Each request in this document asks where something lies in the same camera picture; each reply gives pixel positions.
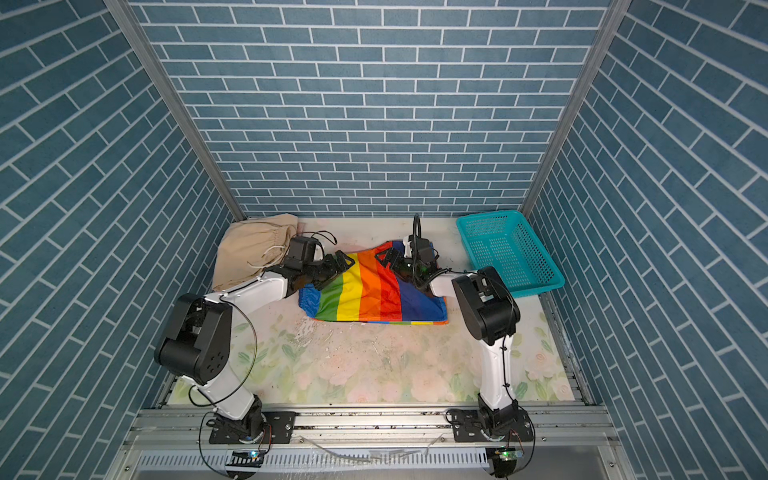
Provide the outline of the red shorts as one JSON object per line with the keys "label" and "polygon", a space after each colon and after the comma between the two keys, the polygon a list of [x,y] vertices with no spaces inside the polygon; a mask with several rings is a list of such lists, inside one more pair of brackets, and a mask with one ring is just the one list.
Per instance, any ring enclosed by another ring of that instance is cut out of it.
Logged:
{"label": "red shorts", "polygon": [[298,305],[318,321],[441,325],[448,322],[446,302],[400,279],[379,260],[386,253],[403,254],[402,241],[352,253],[355,264],[321,290],[307,285]]}

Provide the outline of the beige shorts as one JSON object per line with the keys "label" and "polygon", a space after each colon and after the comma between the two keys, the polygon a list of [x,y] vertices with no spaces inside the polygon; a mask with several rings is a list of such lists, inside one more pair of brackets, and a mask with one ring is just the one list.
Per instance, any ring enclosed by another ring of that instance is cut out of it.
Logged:
{"label": "beige shorts", "polygon": [[298,218],[291,214],[230,225],[218,247],[212,290],[234,288],[279,264],[297,228]]}

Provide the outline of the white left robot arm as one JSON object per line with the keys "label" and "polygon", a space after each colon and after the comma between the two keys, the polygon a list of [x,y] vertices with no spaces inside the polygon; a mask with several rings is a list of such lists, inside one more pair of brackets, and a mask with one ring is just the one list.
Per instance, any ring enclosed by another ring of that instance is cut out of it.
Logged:
{"label": "white left robot arm", "polygon": [[242,421],[257,396],[230,365],[233,327],[255,332],[248,315],[311,285],[321,290],[356,264],[341,251],[321,260],[287,257],[255,279],[230,290],[204,296],[185,294],[176,300],[155,349],[155,361],[174,375],[192,381],[215,413]]}

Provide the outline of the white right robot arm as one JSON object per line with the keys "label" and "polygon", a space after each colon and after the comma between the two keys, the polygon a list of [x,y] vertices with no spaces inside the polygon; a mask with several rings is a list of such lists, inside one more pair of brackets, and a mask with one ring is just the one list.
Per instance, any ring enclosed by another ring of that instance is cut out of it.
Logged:
{"label": "white right robot arm", "polygon": [[483,344],[479,414],[491,429],[522,417],[511,386],[511,341],[521,319],[518,304],[493,267],[455,272],[390,248],[377,262],[399,279],[436,297],[454,298],[470,335]]}

